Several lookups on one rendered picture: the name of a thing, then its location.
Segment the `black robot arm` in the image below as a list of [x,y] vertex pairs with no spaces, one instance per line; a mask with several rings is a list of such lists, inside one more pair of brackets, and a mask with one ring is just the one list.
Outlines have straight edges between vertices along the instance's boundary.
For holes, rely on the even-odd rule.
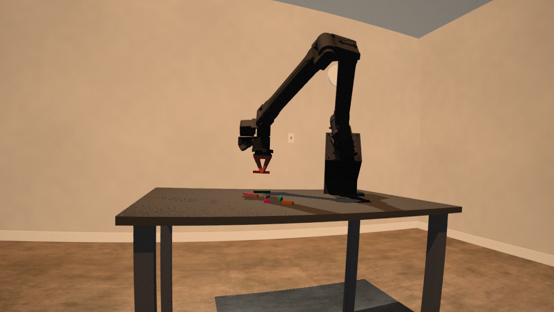
[[[286,78],[283,84],[257,110],[257,117],[241,120],[238,146],[241,151],[249,147],[261,148],[261,137],[270,137],[270,126],[280,111],[319,70],[325,70],[333,61],[338,61],[337,88],[334,114],[330,118],[330,141],[339,158],[357,153],[350,122],[350,106],[355,77],[355,65],[360,53],[355,41],[329,33],[318,36],[302,62]],[[262,114],[261,114],[262,113]]]

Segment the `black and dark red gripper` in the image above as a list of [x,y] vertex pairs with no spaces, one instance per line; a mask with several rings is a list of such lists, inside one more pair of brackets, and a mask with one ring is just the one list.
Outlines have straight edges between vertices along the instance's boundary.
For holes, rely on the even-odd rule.
[[[257,136],[261,137],[261,149],[268,149],[268,150],[261,150],[260,148],[252,148],[252,152],[255,152],[253,154],[254,160],[258,166],[259,173],[264,173],[266,170],[268,163],[270,162],[273,153],[273,150],[270,150],[270,137],[265,136]],[[265,159],[264,166],[262,168],[260,159]]]

